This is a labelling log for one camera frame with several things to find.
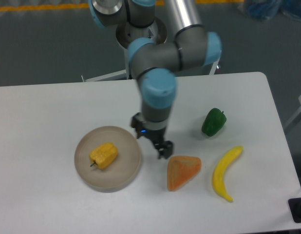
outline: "metal stand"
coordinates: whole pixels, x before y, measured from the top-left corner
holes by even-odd
[[[299,107],[296,112],[289,118],[289,120],[283,126],[283,131],[285,134],[289,133],[291,129],[299,123],[301,120],[301,107]]]

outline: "plate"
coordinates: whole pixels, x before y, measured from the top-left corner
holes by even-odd
[[[89,153],[106,142],[112,142],[118,149],[116,159],[105,169],[90,167]],[[80,177],[100,192],[116,192],[133,181],[141,165],[141,149],[128,131],[105,126],[87,133],[75,151],[75,167]]]

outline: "yellow banana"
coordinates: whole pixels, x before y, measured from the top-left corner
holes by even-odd
[[[214,191],[227,201],[232,202],[233,198],[227,194],[224,184],[224,173],[228,165],[234,161],[242,153],[242,146],[235,146],[229,150],[220,160],[218,165],[215,167],[212,176],[212,186]]]

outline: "white table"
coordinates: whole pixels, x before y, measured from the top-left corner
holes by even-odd
[[[252,233],[301,228],[288,199],[301,188],[282,126],[262,73],[178,78],[166,138],[176,155],[198,156],[201,172],[176,192],[166,189],[167,160],[138,140],[137,178],[116,193],[88,187],[74,152],[90,130],[127,129],[139,111],[132,80],[0,87],[0,233],[184,234]],[[217,107],[227,122],[217,135],[200,133]],[[228,203],[211,186],[222,155],[243,145],[226,172]]]

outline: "green bell pepper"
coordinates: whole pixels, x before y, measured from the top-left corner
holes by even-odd
[[[226,116],[217,108],[209,111],[201,131],[208,137],[214,136],[225,124]]]

